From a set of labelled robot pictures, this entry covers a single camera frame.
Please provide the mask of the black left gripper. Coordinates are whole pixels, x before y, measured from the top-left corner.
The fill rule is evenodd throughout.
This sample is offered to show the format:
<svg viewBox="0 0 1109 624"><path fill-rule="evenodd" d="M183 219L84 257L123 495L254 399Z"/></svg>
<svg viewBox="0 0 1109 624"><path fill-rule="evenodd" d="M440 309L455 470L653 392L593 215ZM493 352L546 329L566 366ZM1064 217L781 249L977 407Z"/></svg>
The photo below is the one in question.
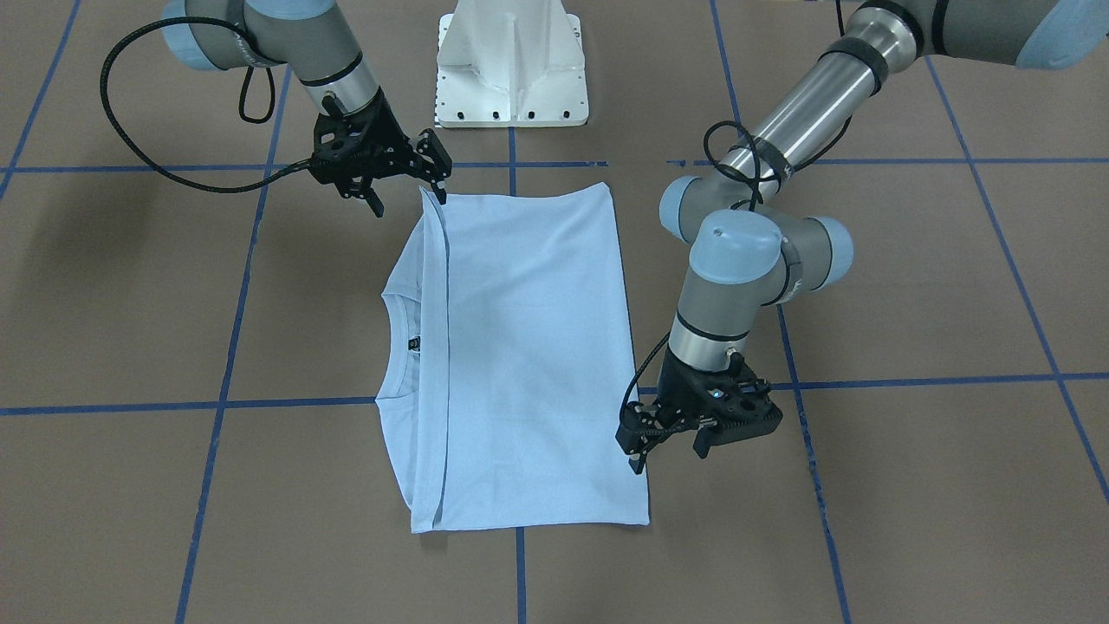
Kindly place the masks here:
<svg viewBox="0 0 1109 624"><path fill-rule="evenodd" d="M661 434L634 436L625 443L627 464L635 475L642 475L648 463L648 454L659 443L678 432L696 431L693 450L700 459L706 459L710 449L718 444L716 420L710 417L713 408L713 390L729 371L737 368L737 354L729 352L725 368L720 371L702 371L680 360L669 348L665 350L658 379L658 395L654 406L655 427Z"/></svg>

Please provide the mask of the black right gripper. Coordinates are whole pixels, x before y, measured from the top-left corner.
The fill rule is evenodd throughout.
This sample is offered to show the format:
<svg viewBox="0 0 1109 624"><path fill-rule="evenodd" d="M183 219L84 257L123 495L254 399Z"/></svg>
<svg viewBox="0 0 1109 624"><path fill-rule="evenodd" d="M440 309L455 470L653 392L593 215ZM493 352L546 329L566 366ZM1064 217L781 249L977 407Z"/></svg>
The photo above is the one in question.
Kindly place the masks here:
<svg viewBox="0 0 1109 624"><path fill-rule="evenodd" d="M383 88L356 112L345 114L335 94L322 96L322 109L308 172L322 185L335 185L342 197L364 200L373 214L383 218L385 206L373 190L373 181L393 175L420 178L420 157L391 113ZM446 205L446 180L433 180L429 190Z"/></svg>

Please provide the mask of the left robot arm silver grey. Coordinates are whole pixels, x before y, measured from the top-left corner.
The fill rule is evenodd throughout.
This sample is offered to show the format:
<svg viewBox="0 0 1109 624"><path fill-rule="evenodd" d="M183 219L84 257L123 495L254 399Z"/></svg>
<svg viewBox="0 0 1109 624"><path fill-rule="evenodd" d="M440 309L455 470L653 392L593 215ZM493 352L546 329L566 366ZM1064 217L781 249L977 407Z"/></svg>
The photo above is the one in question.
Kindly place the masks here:
<svg viewBox="0 0 1109 624"><path fill-rule="evenodd" d="M1061 70L1106 39L1105 1L867 1L756 129L710 158L704 177L668 185L660 222L690 246L676 316L652 403L625 400L615 441L635 474L673 434L713 447L769 434L781 422L771 386L744 350L760 309L840 282L854 242L834 218L794 218L771 201L823 157L892 75L928 55Z"/></svg>

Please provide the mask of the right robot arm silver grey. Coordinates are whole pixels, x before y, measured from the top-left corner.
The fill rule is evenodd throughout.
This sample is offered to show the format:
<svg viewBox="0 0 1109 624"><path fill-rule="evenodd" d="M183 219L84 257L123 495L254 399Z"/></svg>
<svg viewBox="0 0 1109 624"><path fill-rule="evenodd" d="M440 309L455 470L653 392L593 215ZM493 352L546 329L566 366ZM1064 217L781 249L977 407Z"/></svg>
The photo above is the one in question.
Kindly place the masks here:
<svg viewBox="0 0 1109 624"><path fill-rule="evenodd" d="M289 67L318 117L308 172L381 216L375 180L423 180L440 203L451 157L433 130L409 139L334 1L171 1L166 47L199 70Z"/></svg>

